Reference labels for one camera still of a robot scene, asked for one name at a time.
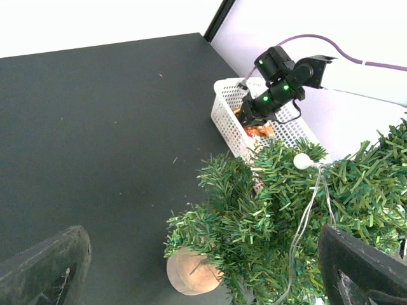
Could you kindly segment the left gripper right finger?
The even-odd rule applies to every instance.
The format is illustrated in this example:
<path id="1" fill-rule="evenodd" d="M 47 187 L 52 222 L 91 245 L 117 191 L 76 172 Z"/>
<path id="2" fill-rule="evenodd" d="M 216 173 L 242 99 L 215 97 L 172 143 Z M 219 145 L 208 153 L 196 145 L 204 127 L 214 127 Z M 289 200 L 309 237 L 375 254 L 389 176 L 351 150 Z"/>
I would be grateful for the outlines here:
<path id="1" fill-rule="evenodd" d="M 406 304 L 406 265 L 325 225 L 319 262 L 330 304 Z"/>

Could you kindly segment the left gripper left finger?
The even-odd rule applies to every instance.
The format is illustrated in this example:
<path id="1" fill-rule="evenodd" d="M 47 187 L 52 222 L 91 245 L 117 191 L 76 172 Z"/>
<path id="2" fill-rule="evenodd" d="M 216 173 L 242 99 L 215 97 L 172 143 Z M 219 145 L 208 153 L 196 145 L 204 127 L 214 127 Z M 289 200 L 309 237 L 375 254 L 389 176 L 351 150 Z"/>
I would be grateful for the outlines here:
<path id="1" fill-rule="evenodd" d="M 1 304 L 82 304 L 91 260 L 87 231 L 72 226 L 1 263 Z"/>

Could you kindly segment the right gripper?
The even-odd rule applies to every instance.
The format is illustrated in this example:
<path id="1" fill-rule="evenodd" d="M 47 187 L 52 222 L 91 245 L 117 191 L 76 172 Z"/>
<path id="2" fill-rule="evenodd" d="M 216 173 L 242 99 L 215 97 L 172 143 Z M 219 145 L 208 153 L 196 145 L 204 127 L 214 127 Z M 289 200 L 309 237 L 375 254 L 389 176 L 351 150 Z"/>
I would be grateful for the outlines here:
<path id="1" fill-rule="evenodd" d="M 242 105 L 238 114 L 239 123 L 245 127 L 263 126 L 268 121 L 273 121 L 273 114 L 261 116 L 253 108 L 254 100 L 250 95 L 246 95 L 242 99 Z"/>

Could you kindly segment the white plastic basket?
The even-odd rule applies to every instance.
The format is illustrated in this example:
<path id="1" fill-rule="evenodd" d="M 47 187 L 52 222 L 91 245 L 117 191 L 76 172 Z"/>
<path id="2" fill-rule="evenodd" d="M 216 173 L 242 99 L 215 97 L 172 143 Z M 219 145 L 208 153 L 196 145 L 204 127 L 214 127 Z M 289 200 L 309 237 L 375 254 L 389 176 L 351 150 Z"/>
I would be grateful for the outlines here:
<path id="1" fill-rule="evenodd" d="M 211 112 L 211 119 L 227 143 L 234 157 L 251 162 L 254 151 L 268 147 L 271 142 L 278 140 L 286 147 L 296 147 L 296 142 L 318 144 L 319 141 L 302 118 L 293 120 L 298 115 L 292 103 L 288 103 L 277 113 L 277 119 L 282 124 L 271 122 L 274 134 L 271 137 L 249 136 L 243 129 L 234 113 L 241 107 L 242 99 L 247 91 L 239 88 L 243 78 L 221 79 L 214 83 L 216 94 Z"/>

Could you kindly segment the small green christmas tree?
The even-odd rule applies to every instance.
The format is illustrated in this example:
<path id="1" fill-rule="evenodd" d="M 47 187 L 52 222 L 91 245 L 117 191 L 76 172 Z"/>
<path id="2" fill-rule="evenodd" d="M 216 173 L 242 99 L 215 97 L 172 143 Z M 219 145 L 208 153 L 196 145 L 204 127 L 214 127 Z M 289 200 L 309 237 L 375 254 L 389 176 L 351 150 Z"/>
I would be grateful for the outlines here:
<path id="1" fill-rule="evenodd" d="M 232 304 L 325 297 L 318 239 L 332 225 L 387 254 L 406 234 L 406 122 L 325 165 L 319 144 L 274 140 L 251 162 L 220 154 L 199 172 L 209 199 L 168 223 L 164 256 L 187 249 L 218 268 Z"/>

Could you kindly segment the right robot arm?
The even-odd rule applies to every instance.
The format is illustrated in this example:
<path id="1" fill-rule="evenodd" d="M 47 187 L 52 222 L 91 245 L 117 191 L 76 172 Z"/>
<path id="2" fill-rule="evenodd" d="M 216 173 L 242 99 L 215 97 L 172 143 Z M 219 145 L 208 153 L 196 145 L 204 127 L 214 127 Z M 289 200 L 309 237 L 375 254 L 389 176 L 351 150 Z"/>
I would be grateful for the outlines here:
<path id="1" fill-rule="evenodd" d="M 306 97 L 307 87 L 326 89 L 372 98 L 406 107 L 406 68 L 378 63 L 363 63 L 361 67 L 345 65 L 330 68 L 334 58 L 325 55 L 305 57 L 297 62 L 280 46 L 273 46 L 254 61 L 253 72 L 259 72 L 266 90 L 253 95 L 247 86 L 250 75 L 239 88 L 247 92 L 242 99 L 238 120 L 244 127 L 262 126 L 277 121 L 277 113 Z"/>

